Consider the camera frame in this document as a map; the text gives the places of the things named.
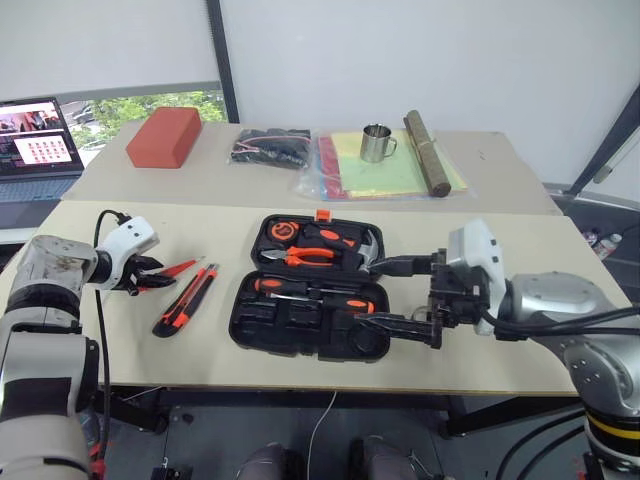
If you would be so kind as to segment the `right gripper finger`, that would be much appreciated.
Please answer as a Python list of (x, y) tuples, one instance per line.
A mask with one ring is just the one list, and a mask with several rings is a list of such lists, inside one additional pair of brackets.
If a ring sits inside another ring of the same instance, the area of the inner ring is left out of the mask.
[(393, 277), (430, 275), (432, 262), (433, 255), (399, 255), (374, 262), (372, 272)]
[(380, 335), (431, 345), (431, 326), (427, 322), (388, 312), (357, 313), (354, 319)]

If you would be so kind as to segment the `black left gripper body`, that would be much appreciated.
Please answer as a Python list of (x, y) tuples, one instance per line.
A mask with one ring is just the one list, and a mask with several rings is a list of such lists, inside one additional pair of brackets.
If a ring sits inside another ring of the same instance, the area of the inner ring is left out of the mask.
[(117, 290), (124, 291), (130, 296), (136, 296), (144, 288), (147, 288), (146, 270), (149, 261), (150, 258), (144, 255), (131, 256), (124, 264)]

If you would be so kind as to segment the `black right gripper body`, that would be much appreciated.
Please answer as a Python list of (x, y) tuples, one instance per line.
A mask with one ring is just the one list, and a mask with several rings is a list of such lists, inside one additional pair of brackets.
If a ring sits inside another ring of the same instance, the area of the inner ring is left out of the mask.
[(480, 266), (449, 265), (447, 250), (432, 255), (428, 295), (430, 346), (440, 348), (444, 328), (476, 325), (490, 306), (489, 276)]

